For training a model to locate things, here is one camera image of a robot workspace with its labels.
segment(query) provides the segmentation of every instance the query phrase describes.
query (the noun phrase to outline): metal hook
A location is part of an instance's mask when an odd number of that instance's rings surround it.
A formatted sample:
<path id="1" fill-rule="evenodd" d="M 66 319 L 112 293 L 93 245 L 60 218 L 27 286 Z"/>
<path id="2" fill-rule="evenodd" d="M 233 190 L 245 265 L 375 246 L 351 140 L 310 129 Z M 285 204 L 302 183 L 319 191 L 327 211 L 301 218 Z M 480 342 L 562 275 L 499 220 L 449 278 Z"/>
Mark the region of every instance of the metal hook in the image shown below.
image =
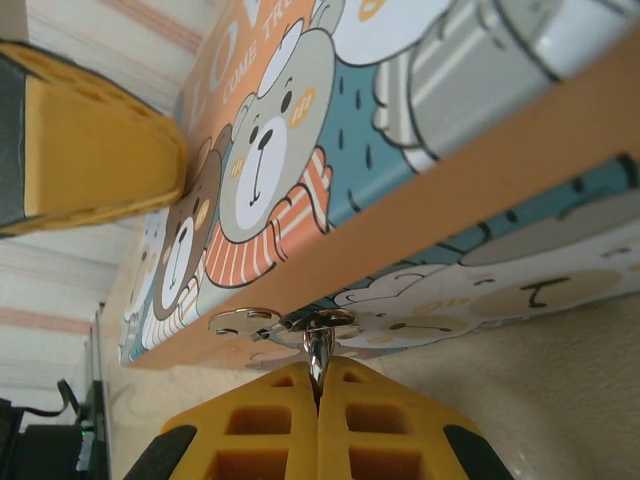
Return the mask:
<path id="1" fill-rule="evenodd" d="M 333 355 L 336 334 L 333 328 L 303 332 L 304 349 L 309 355 L 309 376 L 316 397 L 316 404 L 322 395 L 324 377 Z"/>

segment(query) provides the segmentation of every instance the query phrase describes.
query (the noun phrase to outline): orange striped scarf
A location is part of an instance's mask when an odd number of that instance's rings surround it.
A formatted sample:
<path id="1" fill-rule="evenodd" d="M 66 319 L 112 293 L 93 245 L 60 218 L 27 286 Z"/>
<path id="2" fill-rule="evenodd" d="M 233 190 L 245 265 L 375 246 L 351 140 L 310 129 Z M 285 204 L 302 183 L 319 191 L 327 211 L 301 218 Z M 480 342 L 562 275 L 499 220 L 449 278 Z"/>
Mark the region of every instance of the orange striped scarf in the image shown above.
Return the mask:
<path id="1" fill-rule="evenodd" d="M 221 287 L 247 285 L 327 233 L 331 176 L 324 152 L 316 148 L 298 183 L 273 208 L 267 225 L 255 237 L 232 242 L 218 221 L 205 258 L 211 281 Z"/>

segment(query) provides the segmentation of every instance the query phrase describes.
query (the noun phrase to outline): pink stripe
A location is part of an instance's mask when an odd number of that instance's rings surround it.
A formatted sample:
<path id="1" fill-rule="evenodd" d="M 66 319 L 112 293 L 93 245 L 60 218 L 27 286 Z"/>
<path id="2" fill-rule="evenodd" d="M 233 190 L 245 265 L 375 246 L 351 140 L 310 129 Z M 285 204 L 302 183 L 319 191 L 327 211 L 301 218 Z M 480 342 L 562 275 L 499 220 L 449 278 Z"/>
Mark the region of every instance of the pink stripe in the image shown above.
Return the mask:
<path id="1" fill-rule="evenodd" d="M 74 318 L 0 307 L 0 325 L 87 336 L 91 330 L 92 323 Z"/>
<path id="2" fill-rule="evenodd" d="M 189 30 L 168 15 L 150 7 L 140 0 L 100 0 L 105 5 L 118 10 L 158 35 L 171 40 L 191 53 L 197 53 L 202 36 Z"/>

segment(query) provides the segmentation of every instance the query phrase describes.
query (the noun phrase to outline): wooden surface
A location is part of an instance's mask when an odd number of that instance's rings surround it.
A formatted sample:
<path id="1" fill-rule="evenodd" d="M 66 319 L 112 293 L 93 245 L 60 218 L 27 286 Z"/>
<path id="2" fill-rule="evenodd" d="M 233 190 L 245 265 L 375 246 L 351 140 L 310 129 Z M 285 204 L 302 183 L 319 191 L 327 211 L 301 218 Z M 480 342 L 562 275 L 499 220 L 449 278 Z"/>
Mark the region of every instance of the wooden surface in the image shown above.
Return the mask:
<path id="1" fill-rule="evenodd" d="M 113 479 L 174 415 L 253 371 L 118 365 L 130 252 L 102 319 Z M 640 295 L 366 362 L 473 419 L 520 480 L 627 480 L 640 471 Z"/>
<path id="2" fill-rule="evenodd" d="M 263 307 L 287 314 L 616 153 L 637 158 L 639 84 L 640 27 L 636 27 L 575 79 L 279 265 L 142 355 L 135 366 L 164 369 L 212 361 L 212 352 L 222 341 L 207 328 L 216 313 Z"/>

